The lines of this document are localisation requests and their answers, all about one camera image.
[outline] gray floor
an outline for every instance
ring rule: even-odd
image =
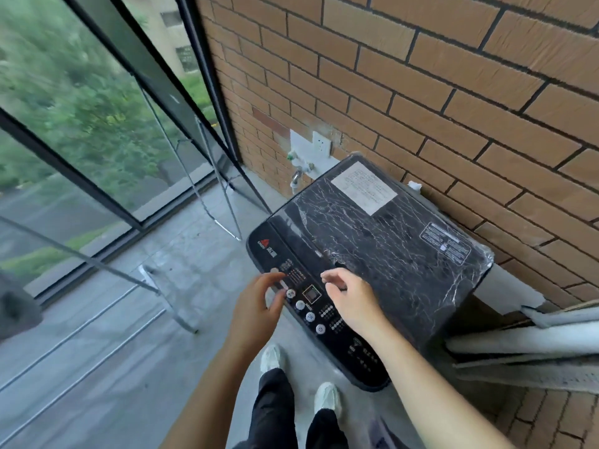
[[[273,208],[285,201],[254,179]],[[246,236],[266,214],[238,195],[231,197]],[[212,188],[206,202],[221,222],[233,227],[220,188]],[[112,265],[138,277],[136,269],[141,263],[159,271],[159,282],[169,299],[194,319],[200,333],[192,336],[163,315],[5,447],[117,449],[159,445],[220,348],[237,295],[257,271],[244,243],[216,226],[198,202],[180,211]],[[99,272],[50,307],[43,324],[0,345],[0,384],[129,287],[124,280]],[[160,309],[151,293],[134,291],[0,393],[0,441]],[[333,381],[341,388],[347,411],[341,427],[351,447],[365,447],[367,423],[376,414],[383,415],[406,444],[421,447],[394,389],[371,394],[350,385],[286,311],[273,341],[283,346],[289,359],[300,447],[313,415],[313,394],[323,381]],[[259,376],[258,357],[241,385],[228,447],[247,436]]]

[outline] forearm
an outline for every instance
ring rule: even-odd
[[[365,338],[385,364],[428,449],[513,447],[388,321]]]
[[[251,359],[226,342],[208,365],[161,449],[224,449],[237,392]]]

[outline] instruction sticker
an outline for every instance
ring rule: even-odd
[[[420,234],[420,239],[433,246],[459,266],[464,264],[468,255],[472,252],[472,248],[465,241],[442,229],[434,222],[429,222]]]
[[[392,188],[359,162],[331,182],[368,215],[373,215],[397,196]]]

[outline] white shoe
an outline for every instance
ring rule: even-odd
[[[260,361],[260,371],[262,374],[264,375],[267,371],[273,369],[284,370],[283,364],[283,352],[281,351],[281,347],[275,344],[266,347]]]
[[[337,420],[341,420],[341,393],[337,386],[333,383],[322,383],[316,395],[314,396],[314,414],[321,409],[332,409],[337,416]]]

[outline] digital display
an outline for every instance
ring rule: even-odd
[[[310,304],[312,304],[320,297],[320,293],[313,285],[310,285],[310,287],[304,291],[304,297]]]

